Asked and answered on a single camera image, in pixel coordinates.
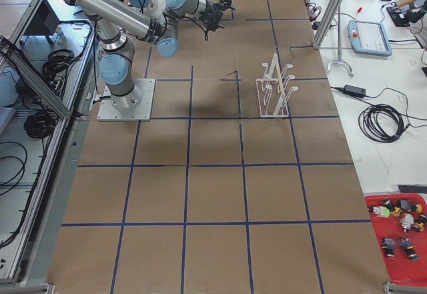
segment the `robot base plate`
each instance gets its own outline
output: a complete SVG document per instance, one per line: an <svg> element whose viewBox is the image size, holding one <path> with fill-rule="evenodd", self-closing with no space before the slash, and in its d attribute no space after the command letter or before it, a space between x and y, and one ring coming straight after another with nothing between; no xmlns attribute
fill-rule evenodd
<svg viewBox="0 0 427 294"><path fill-rule="evenodd" d="M104 99L101 102L97 120L149 121L153 106L155 79L135 79L135 86L138 86L142 92L142 102L137 107L121 110L117 109L109 99ZM108 87L105 88L103 96L110 96Z"/></svg>

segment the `power adapter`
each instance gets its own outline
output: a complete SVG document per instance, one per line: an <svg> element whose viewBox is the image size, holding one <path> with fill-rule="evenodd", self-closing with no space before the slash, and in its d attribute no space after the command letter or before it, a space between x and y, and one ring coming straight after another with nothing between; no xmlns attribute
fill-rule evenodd
<svg viewBox="0 0 427 294"><path fill-rule="evenodd" d="M318 28L319 28L319 26L320 26L320 23L321 23L322 21L315 21L315 22L313 22L313 24L312 24L312 29L314 30L314 31L317 31L318 30Z"/></svg>
<svg viewBox="0 0 427 294"><path fill-rule="evenodd" d="M313 30L314 30L314 31L317 31L317 29L318 29L318 28L319 28L319 26L320 26L320 22L321 22L321 21L313 22L312 28L313 28Z"/></svg>
<svg viewBox="0 0 427 294"><path fill-rule="evenodd" d="M363 99L366 96L366 89L345 84L342 93Z"/></svg>

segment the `robotic arm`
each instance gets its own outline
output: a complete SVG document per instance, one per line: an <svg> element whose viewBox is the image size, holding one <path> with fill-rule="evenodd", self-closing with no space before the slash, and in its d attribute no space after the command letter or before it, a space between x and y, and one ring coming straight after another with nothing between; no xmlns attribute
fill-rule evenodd
<svg viewBox="0 0 427 294"><path fill-rule="evenodd" d="M150 17L118 0L64 1L72 6L82 6L88 18L95 22L101 46L106 52L99 63L99 72L111 93L111 103L122 111L139 108L143 93L131 77L135 53L133 43L119 30L118 25L136 35L139 40L157 45L160 55L171 57L178 47L178 23L186 15L199 15L207 34L221 27L220 19L226 9L233 9L231 0L220 0L219 3L208 0L165 0L166 7L161 15ZM148 6L148 3L143 4L140 0L138 3L142 7ZM155 3L155 0L149 0L149 3Z"/></svg>
<svg viewBox="0 0 427 294"><path fill-rule="evenodd" d="M69 5L81 5L85 8L85 13L91 12L89 18L97 15L137 35L142 41L151 44L158 44L161 41L157 48L163 56L172 56L176 53L177 23L185 14L199 14L207 31L215 31L220 27L223 12L226 9L233 9L231 0L220 0L219 3L208 0L166 0L166 8L163 11L166 20L162 22L161 17L155 20L134 11L118 0L64 1Z"/></svg>

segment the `red tray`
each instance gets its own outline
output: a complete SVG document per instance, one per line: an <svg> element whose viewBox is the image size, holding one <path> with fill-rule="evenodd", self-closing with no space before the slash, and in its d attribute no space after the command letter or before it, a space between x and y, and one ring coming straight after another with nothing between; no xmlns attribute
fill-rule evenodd
<svg viewBox="0 0 427 294"><path fill-rule="evenodd" d="M387 194L371 195L365 197L367 206L383 205L382 199L387 197L393 203L400 199L407 199L412 203L419 203L422 206L422 213L427 214L427 205L424 199L415 193L405 194ZM414 219L418 218L417 213L411 213ZM384 237L393 238L396 242L394 250L395 257L386 257L381 249L387 272L394 284L402 286L427 286L427 228L421 233L409 231L408 234L403 232L400 226L400 218L389 216L389 218L377 217L371 213L371 221L374 225L375 234L378 244L381 248L381 240ZM397 245L397 239L407 237L414 246L414 250L419 256L416 260L410 260L406 257L403 249Z"/></svg>

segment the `person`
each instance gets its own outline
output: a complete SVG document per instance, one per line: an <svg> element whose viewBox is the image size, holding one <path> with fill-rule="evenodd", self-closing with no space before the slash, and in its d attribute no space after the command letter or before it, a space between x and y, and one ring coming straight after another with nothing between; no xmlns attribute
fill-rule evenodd
<svg viewBox="0 0 427 294"><path fill-rule="evenodd" d="M401 8L402 6L409 5L416 0L398 0L396 2L396 9ZM405 18L410 24L410 30L413 32L417 40L420 42L421 46L424 48L427 47L427 0L424 0L424 4L415 10L408 10L405 12Z"/></svg>

